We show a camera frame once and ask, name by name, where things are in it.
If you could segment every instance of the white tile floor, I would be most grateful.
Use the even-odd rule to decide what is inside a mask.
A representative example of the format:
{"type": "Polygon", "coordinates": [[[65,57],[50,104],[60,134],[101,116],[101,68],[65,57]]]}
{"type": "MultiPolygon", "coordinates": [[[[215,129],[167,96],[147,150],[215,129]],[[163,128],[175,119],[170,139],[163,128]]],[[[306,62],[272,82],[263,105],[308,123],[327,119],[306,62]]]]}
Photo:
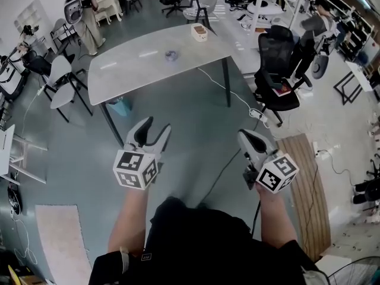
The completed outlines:
{"type": "MultiPolygon", "coordinates": [[[[260,65],[259,53],[248,48],[250,31],[244,30],[235,20],[240,14],[230,12],[229,5],[221,0],[218,1],[215,13],[210,16],[211,25],[218,36],[230,44],[233,59],[242,73],[256,72],[260,65]]],[[[299,27],[299,22],[305,18],[305,14],[300,14],[294,25],[294,30],[300,35],[303,34],[303,30],[299,27]]],[[[356,184],[368,178],[366,171],[371,168],[369,160],[375,153],[375,142],[367,134],[370,128],[368,120],[376,119],[373,114],[378,112],[379,107],[373,94],[365,92],[362,92],[353,104],[342,105],[341,97],[333,89],[333,85],[348,72],[349,69],[342,57],[334,51],[330,56],[327,71],[320,80],[314,80],[310,70],[307,71],[313,89],[308,91],[304,85],[305,89],[301,89],[299,93],[300,108],[280,113],[284,119],[281,128],[276,126],[278,121],[271,111],[265,114],[269,118],[270,128],[275,137],[284,138],[306,133],[310,142],[316,141],[319,149],[326,149],[332,154],[336,171],[349,169],[352,184],[356,184]]],[[[248,80],[248,83],[252,89],[255,88],[253,80],[248,80]]],[[[349,86],[355,87],[357,84],[354,78],[347,90],[350,91],[349,86]]],[[[327,199],[331,236],[334,240],[363,206],[351,203],[353,190],[348,172],[342,175],[335,174],[327,153],[317,158],[317,162],[327,199]]]]}

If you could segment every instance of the white wall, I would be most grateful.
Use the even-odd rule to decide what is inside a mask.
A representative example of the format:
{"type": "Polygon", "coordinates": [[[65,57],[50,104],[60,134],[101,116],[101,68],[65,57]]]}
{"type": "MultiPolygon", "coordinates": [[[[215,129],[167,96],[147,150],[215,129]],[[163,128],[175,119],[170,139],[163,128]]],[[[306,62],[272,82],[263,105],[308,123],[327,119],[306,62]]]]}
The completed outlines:
{"type": "MultiPolygon", "coordinates": [[[[20,12],[32,3],[34,0],[0,0],[0,38],[3,45],[0,55],[10,52],[17,44],[20,36],[14,26],[14,20],[20,12]]],[[[40,0],[44,7],[48,19],[54,25],[59,18],[64,18],[64,2],[65,0],[40,0]]]]}

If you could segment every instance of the beige pants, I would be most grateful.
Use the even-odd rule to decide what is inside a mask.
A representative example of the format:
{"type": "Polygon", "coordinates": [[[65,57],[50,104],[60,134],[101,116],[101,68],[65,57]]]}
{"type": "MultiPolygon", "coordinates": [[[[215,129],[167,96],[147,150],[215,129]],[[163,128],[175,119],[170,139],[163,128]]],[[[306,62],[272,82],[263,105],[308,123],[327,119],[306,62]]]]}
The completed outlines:
{"type": "Polygon", "coordinates": [[[92,8],[83,9],[82,19],[75,24],[75,29],[88,49],[88,52],[95,54],[97,48],[103,44],[103,38],[96,24],[92,8]]]}

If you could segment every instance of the red book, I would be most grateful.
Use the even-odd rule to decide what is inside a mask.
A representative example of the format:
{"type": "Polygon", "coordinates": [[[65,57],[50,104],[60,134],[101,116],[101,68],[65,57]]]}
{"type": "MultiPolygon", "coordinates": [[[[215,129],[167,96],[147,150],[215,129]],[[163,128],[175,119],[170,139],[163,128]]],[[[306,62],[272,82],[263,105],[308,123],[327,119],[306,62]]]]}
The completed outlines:
{"type": "Polygon", "coordinates": [[[272,89],[273,92],[275,92],[275,94],[278,96],[278,97],[281,97],[281,96],[284,96],[286,94],[289,94],[292,90],[290,87],[288,87],[287,85],[283,85],[283,88],[281,90],[276,90],[275,88],[272,89]]]}

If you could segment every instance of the brown wooden board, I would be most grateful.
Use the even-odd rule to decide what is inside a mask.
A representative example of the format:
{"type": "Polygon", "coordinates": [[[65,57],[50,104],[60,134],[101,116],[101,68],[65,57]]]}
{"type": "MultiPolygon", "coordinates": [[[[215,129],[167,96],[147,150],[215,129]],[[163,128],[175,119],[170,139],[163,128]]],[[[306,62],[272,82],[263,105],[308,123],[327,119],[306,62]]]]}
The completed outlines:
{"type": "Polygon", "coordinates": [[[288,153],[300,169],[291,184],[300,225],[300,245],[317,261],[330,246],[331,236],[326,197],[313,151],[305,134],[279,140],[277,146],[288,153]]]}

